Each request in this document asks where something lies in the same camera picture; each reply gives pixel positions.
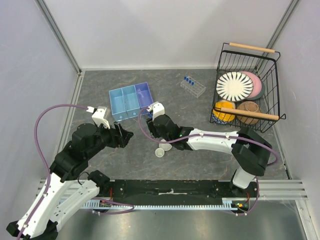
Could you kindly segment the blue compartment organizer box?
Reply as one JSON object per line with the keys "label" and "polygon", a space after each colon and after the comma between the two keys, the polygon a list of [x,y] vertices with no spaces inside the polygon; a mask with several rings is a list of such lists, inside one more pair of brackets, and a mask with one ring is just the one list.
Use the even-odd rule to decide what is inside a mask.
{"label": "blue compartment organizer box", "polygon": [[112,89],[108,93],[116,122],[137,117],[141,109],[154,102],[147,82]]}

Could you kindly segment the clear test tube rack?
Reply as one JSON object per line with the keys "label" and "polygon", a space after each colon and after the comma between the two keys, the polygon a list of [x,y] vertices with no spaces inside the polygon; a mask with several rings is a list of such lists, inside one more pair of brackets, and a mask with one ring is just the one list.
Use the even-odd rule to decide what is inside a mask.
{"label": "clear test tube rack", "polygon": [[183,80],[180,82],[180,86],[195,98],[199,98],[205,92],[206,87],[189,75],[184,77],[192,80],[194,82],[194,85],[183,78]]}

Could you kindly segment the black wire dish basket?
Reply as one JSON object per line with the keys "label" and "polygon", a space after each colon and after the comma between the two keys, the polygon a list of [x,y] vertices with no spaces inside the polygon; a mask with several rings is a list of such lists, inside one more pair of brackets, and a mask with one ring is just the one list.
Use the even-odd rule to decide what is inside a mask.
{"label": "black wire dish basket", "polygon": [[265,86],[263,97],[257,100],[242,100],[235,103],[235,109],[224,108],[216,111],[235,115],[235,119],[227,124],[237,128],[249,127],[259,132],[266,132],[286,115],[280,110],[280,94],[277,59],[268,57],[270,50],[246,46],[236,43],[224,43],[220,52],[216,69],[216,80],[211,108],[210,122],[213,120],[215,104],[222,99],[216,92],[217,80],[228,72],[251,72],[258,76]]}

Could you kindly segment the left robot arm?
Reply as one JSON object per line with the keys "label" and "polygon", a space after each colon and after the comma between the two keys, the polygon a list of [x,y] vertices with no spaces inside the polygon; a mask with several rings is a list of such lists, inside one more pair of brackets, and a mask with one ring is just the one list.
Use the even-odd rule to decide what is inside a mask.
{"label": "left robot arm", "polygon": [[49,168],[50,178],[40,194],[18,221],[8,224],[10,235],[23,240],[54,240],[66,222],[91,198],[104,197],[110,191],[110,179],[96,170],[63,203],[61,198],[80,174],[89,166],[88,161],[106,147],[124,148],[133,132],[120,124],[105,128],[91,123],[77,127],[71,140],[59,152]]}

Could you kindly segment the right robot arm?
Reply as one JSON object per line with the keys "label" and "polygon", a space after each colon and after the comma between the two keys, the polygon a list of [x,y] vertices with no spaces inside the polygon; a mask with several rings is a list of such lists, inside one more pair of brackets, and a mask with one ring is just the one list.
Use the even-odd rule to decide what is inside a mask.
{"label": "right robot arm", "polygon": [[235,197],[242,196],[255,177],[265,175],[272,145],[251,128],[242,127],[231,132],[203,131],[178,126],[166,114],[147,118],[146,124],[154,138],[162,138],[180,151],[208,150],[232,155],[239,164],[229,184],[229,191]]}

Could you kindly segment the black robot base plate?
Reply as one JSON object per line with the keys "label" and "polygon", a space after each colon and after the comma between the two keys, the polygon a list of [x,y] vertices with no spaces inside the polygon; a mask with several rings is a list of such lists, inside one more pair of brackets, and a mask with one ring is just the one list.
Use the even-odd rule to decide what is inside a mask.
{"label": "black robot base plate", "polygon": [[226,199],[257,196],[257,183],[241,189],[219,180],[129,180],[110,181],[97,194],[131,205],[217,205]]}

